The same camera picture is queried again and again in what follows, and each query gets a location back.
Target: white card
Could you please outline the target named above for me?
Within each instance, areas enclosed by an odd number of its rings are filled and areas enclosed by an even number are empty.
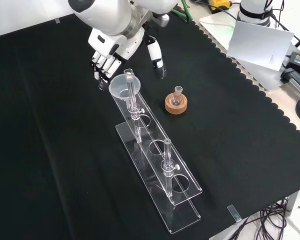
[[[279,71],[293,36],[293,32],[237,21],[227,55]]]

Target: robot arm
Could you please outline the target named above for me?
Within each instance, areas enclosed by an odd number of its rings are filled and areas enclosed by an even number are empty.
[[[143,39],[159,78],[166,75],[160,46],[157,40],[148,36],[143,29],[146,22],[154,19],[165,26],[166,15],[177,0],[68,0],[72,11],[87,25],[92,33],[89,44],[95,49],[92,63],[95,78],[102,88],[108,83],[120,65],[138,49]]]

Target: test tube rack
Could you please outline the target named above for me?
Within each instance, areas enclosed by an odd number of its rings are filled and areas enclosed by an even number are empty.
[[[202,189],[146,101],[135,92],[133,82],[140,81],[132,70],[125,73],[112,82],[125,78],[123,91],[129,98],[115,96],[109,89],[125,119],[116,130],[166,228],[174,234],[201,219],[191,198]]]

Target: clear plastic funnel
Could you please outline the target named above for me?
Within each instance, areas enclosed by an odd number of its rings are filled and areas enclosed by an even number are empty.
[[[136,95],[141,87],[140,80],[131,74],[120,74],[116,76],[109,85],[109,92],[117,99],[129,100],[129,89],[127,79],[132,79],[134,94]]]

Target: black fabric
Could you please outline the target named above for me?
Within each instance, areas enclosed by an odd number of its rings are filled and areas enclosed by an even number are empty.
[[[124,119],[94,80],[90,31],[70,15],[0,37],[0,229],[11,230],[7,236],[204,240],[235,223],[227,206],[245,218],[300,189],[300,132],[198,27],[171,15],[156,36],[167,77],[156,80],[145,44],[120,69],[139,77],[203,189],[193,200],[201,221],[170,235],[116,133]],[[188,109],[173,116],[164,99],[177,85]]]

